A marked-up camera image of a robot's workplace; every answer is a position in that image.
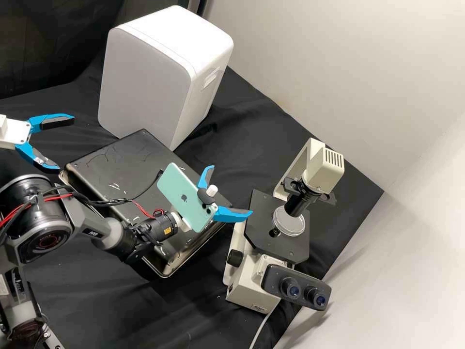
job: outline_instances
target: smartphone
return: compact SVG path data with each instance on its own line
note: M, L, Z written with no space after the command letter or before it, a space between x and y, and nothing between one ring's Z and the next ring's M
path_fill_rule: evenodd
M197 196L197 186L174 163L170 163L156 183L193 231L199 233L213 219L218 206L205 205Z

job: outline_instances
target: wrinkled black sheet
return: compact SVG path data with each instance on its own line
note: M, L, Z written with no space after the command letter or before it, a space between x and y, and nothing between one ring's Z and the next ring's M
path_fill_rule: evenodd
M65 112L75 125L35 134L31 142L59 165L114 137L97 121L101 62L72 83L0 100L0 112L27 119ZM212 181L236 207L252 188L271 193L310 134L274 102L227 69L207 118L176 153L194 170L215 164ZM37 172L14 152L0 151L0 184ZM310 258L297 269L323 277L382 194L345 163L338 205L311 207ZM50 325L69 348L248 348L263 315L224 300L222 284L232 228L208 242L169 279L148 283L130 267L76 237L26 267ZM272 348L298 307L281 302L257 348Z

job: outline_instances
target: lens ring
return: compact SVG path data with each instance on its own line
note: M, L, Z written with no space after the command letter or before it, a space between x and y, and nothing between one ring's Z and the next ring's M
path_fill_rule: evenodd
M295 300L300 297L300 285L293 277L285 277L281 281L281 292L285 297Z

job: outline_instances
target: cable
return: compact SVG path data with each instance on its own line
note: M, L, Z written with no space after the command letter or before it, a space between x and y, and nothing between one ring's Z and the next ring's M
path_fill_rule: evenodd
M58 196L49 196L44 198L44 201L52 201L52 200L59 200L65 197L72 196L72 193L58 195ZM31 202L25 202L22 205L16 207L13 211L11 211L4 219L0 222L0 227L2 227L5 223L6 225L0 231L0 245L4 243L6 232L11 227L11 225L15 222L15 220L21 215L21 213L31 207Z
M74 188L69 186L69 185L62 185L62 186L57 186L57 187L53 187L53 188L50 188L50 189L47 189L46 191L43 191L42 192L42 195L47 195L49 193L51 193L52 191L56 191L56 190L60 190L60 189L71 189L72 191L74 191Z
M265 318L263 319L262 323L260 324L260 326L259 326L259 328L257 330L257 333L255 334L255 337L252 339L252 343L250 344L250 347L248 349L253 349L253 346L255 345L255 342L257 341L258 336L260 335L260 332L262 331L263 326L268 321L268 318L270 317L271 313L276 309L278 304L279 304L279 302L276 303L276 305L273 307L273 309L271 309L271 311L268 314L266 314Z
M51 193L53 191L57 191L59 189L72 189L72 190L74 190L73 187L63 185L63 186L50 188L50 189L44 191L42 193L42 195ZM154 210L153 214L150 214L137 201L134 201L132 199L126 199L126 198L112 199L112 200L107 200L107 201L101 201L101 200L92 201L92 200L89 200L89 198L87 196L85 196L85 195L83 195L83 194L81 194L81 193L79 193L77 191L72 191L72 192L69 192L67 194L62 194L62 195L47 196L47 197L44 198L44 201L47 202L47 201L52 201L52 200L59 200L59 199L63 199L63 198L70 197L70 196L74 196L74 197L76 197L76 199L80 200L81 202L83 202L85 204L88 204L88 205L91 205L91 206L94 206L94 207L117 206L117 205L126 204L128 202L132 202L144 214L144 216L146 216L148 218L151 218L151 219L156 219L155 213L157 213L157 212L160 212L161 214L165 213L164 210L162 210L160 208L157 208L157 209ZM27 202L23 203L22 205L19 205L18 207L13 209L8 215L6 215L6 217L0 222L0 228L3 227L0 230L0 245L2 245L4 243L4 239L6 237L7 230L11 227L11 225L15 222L15 220L21 215L21 213L24 210L31 207L31 205L32 204L31 204L30 201L27 201Z
M148 189L152 187L153 184L155 184L156 180L158 179L158 175L155 177L155 179L150 183L150 185L145 188L143 191L141 191L139 194L134 196L131 200L136 200L139 196L143 195Z
M144 194L148 189L150 189L152 187L153 184L155 184L156 180L162 175L163 173L163 170L160 169L158 170L158 173L156 174L155 176L155 179L149 184L149 186L147 188L145 188L143 191L141 191L139 194L137 194L136 196L134 196L131 200L136 200L139 196L141 196L142 194Z

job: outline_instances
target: white backdrop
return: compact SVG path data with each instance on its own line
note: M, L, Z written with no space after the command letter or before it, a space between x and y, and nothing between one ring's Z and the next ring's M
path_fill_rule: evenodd
M239 75L384 189L464 110L463 0L209 0L205 17Z

